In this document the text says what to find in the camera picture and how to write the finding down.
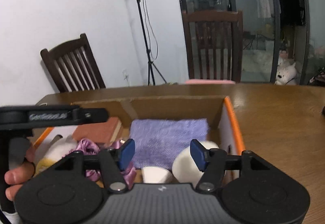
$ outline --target purple satin scrunchie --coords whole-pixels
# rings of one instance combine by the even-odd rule
[[[122,144],[120,141],[115,141],[112,143],[111,148],[119,149],[121,146]],[[73,152],[75,150],[82,151],[84,155],[93,155],[93,154],[98,154],[100,148],[93,141],[84,138],[78,143],[76,149],[73,149],[70,152]],[[134,179],[137,175],[137,172],[133,167],[133,163],[130,162],[129,166],[126,168],[125,171],[121,172],[121,174],[123,175],[125,182],[129,186],[129,189],[131,189],[133,186]],[[96,170],[86,170],[86,177],[96,182],[100,178],[100,172]]]

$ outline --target fingernail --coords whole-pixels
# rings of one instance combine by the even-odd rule
[[[9,199],[10,201],[12,201],[12,196],[11,196],[11,193],[10,193],[9,188],[7,188],[5,190],[5,195],[6,195],[7,199]]]
[[[15,175],[12,172],[6,172],[4,175],[4,180],[7,184],[13,185],[15,183]]]

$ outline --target tabletop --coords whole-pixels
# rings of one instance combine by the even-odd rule
[[[304,185],[311,205],[304,224],[325,219],[325,90],[272,84],[162,85],[45,96],[39,103],[69,104],[109,98],[167,95],[229,96],[250,149]]]

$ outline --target light stand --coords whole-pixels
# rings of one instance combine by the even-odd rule
[[[141,26],[142,26],[142,32],[143,32],[143,38],[144,38],[144,43],[146,45],[146,52],[147,52],[147,56],[148,56],[148,85],[150,85],[150,76],[152,78],[152,84],[156,85],[155,82],[155,77],[153,74],[153,69],[152,66],[157,70],[158,74],[161,76],[161,78],[164,80],[165,83],[167,83],[167,81],[164,79],[163,75],[160,73],[160,71],[158,70],[158,68],[156,67],[156,65],[154,64],[154,62],[151,60],[150,58],[150,50],[148,48],[148,42],[147,42],[147,36],[146,36],[146,31],[144,28],[144,24],[143,24],[143,18],[142,18],[142,12],[141,12],[141,6],[140,6],[140,0],[136,0],[137,4],[138,4],[138,9],[139,9],[139,15],[140,15],[140,21],[141,21]]]

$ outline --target finger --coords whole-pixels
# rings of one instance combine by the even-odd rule
[[[7,196],[7,199],[9,199],[10,201],[13,201],[19,188],[21,188],[21,187],[22,187],[22,185],[15,185],[15,186],[8,187],[5,190],[5,195]]]
[[[34,157],[35,157],[35,149],[33,148],[33,146],[30,146],[30,148],[26,151],[26,159],[28,162],[33,162],[34,161]]]
[[[26,182],[34,174],[34,165],[30,162],[24,162],[20,167],[12,169],[5,173],[4,180],[9,185],[17,185]]]

